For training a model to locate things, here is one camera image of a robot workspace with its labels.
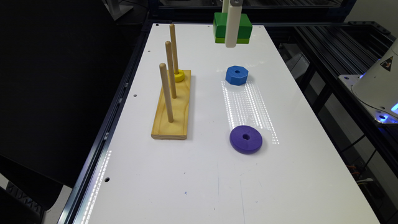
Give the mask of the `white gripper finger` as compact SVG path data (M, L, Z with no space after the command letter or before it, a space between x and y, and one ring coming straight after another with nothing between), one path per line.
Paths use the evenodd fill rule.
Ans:
M229 6L229 0L223 0L222 4L222 13L227 13L228 12L228 6Z
M242 5L243 0L229 0L224 40L227 48L234 48L237 44Z

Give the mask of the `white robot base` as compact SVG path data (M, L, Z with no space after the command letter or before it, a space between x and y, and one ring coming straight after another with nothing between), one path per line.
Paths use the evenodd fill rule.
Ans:
M377 123L397 124L397 41L364 74L339 79Z

